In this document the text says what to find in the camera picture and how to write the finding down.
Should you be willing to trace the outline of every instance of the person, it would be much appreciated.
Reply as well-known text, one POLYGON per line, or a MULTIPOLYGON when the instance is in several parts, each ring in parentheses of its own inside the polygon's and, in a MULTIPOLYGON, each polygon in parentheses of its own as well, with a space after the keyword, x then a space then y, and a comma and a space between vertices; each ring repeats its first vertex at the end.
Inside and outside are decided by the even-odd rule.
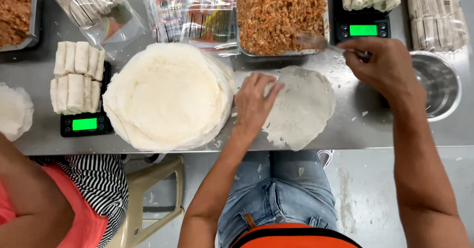
POLYGON ((118 154, 28 158, 0 133, 2 248, 105 247, 127 205, 118 154))
MULTIPOLYGON (((453 189, 427 123, 426 93, 401 41, 339 45, 354 75, 380 92, 394 115, 394 177, 408 247, 469 247, 453 189), (354 50, 373 54, 363 63, 354 50)), ((236 96, 237 123, 182 223, 179 248, 360 247, 337 232, 335 200, 314 151, 247 152, 283 84, 252 73, 236 96)))

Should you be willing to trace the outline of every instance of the stainless steel table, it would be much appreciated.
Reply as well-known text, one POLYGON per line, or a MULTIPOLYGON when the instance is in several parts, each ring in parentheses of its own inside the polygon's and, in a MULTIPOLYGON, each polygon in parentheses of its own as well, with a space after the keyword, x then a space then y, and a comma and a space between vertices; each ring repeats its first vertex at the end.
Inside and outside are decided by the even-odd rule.
MULTIPOLYGON (((128 0, 132 7, 146 20, 143 0, 128 0)), ((474 0, 462 0, 471 37, 474 36, 474 0)), ((406 3, 394 9, 390 14, 392 37, 411 46, 411 38, 406 14, 406 3)), ((49 84, 53 78, 55 52, 59 41, 85 41, 85 37, 69 21, 54 0, 44 0, 43 20, 40 44, 32 49, 0 53, 0 82, 10 87, 21 86, 31 95, 35 111, 33 125, 15 145, 29 155, 40 154, 102 154, 102 153, 138 153, 118 135, 102 135, 63 138, 59 134, 59 115, 53 112, 49 96, 49 84)), ((116 60, 113 69, 119 70, 136 52, 151 44, 151 34, 147 33, 124 49, 116 60)), ((360 84, 345 67, 341 55, 328 51, 320 55, 296 58, 247 57, 244 55, 229 58, 239 72, 249 70, 280 69, 296 64, 307 69, 318 70, 325 74, 336 92, 336 111, 328 121, 323 133, 313 140, 306 149, 361 149, 389 148, 393 146, 392 117, 384 107, 379 94, 360 84)), ((439 147, 474 146, 474 97, 471 72, 474 67, 469 61, 474 56, 465 49, 449 57, 455 65, 462 81, 463 97, 459 107, 449 117, 431 123, 431 130, 439 147)), ((215 141, 196 148, 193 151, 219 151, 223 148, 232 130, 236 117, 229 118, 215 141)), ((252 145, 253 150, 276 149, 261 133, 252 145)))

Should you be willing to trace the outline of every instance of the hand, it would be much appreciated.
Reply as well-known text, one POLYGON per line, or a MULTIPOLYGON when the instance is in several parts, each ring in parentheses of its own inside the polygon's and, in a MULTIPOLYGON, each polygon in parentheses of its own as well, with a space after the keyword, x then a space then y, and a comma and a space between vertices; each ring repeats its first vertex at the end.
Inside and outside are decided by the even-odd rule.
POLYGON ((400 40, 359 38, 338 47, 346 50, 346 64, 354 75, 380 92, 392 109, 425 108, 426 92, 418 84, 412 56, 400 40), (351 49, 371 52, 371 61, 363 63, 351 49))
POLYGON ((254 72, 245 78, 236 96, 237 124, 234 129, 243 134, 243 137, 250 143, 262 130, 278 92, 285 85, 282 82, 277 82, 265 97, 265 87, 274 81, 276 78, 273 76, 254 72))

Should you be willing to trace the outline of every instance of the plastic stool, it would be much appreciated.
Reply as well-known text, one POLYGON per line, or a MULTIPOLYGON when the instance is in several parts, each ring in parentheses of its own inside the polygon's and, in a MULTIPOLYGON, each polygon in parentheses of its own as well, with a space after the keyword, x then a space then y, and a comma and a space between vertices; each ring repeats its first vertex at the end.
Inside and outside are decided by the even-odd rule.
POLYGON ((119 228, 119 231, 106 248, 133 248, 148 239, 148 237, 153 235, 153 233, 168 222, 184 214, 184 208, 181 206, 183 161, 184 158, 182 156, 177 156, 172 159, 165 158, 156 166, 150 166, 127 174, 129 190, 127 216, 123 225, 119 228), (168 177, 173 172, 176 173, 175 210, 162 219, 153 220, 156 221, 153 225, 143 229, 143 194, 150 187, 168 177))

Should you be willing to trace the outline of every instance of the floor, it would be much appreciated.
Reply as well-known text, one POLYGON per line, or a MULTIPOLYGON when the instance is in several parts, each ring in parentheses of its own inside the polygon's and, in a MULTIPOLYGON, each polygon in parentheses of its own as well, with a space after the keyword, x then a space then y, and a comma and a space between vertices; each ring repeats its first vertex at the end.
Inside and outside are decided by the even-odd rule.
MULTIPOLYGON (((440 148, 439 153, 456 194, 459 214, 471 243, 474 243, 474 148, 440 148)), ((182 205, 186 209, 199 184, 214 164, 218 153, 184 154, 184 193, 182 205)), ((129 161, 127 172, 148 166, 136 158, 129 161)), ((406 247, 398 217, 393 177, 392 149, 338 150, 326 175, 336 197, 339 231, 364 248, 406 247)), ((175 180, 170 177, 153 186, 144 195, 144 203, 162 210, 149 209, 144 218, 160 218, 166 206, 174 205, 175 180)), ((182 217, 179 217, 139 248, 177 247, 182 217)))

